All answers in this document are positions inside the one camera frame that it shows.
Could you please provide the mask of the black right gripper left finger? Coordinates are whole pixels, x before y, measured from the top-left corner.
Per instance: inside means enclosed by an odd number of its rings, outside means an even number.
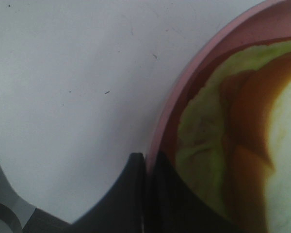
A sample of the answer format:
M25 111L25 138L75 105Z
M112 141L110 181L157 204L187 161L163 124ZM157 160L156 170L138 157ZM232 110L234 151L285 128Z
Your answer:
M140 233L142 232L142 184L144 157L132 153L125 168L106 195L73 224L35 210L25 233Z

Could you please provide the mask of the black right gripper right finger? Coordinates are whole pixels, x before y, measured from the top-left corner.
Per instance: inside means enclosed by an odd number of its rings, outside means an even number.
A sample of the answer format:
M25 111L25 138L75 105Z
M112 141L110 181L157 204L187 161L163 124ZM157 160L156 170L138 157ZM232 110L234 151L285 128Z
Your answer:
M145 232L240 232L188 188L164 153L147 155L145 164Z

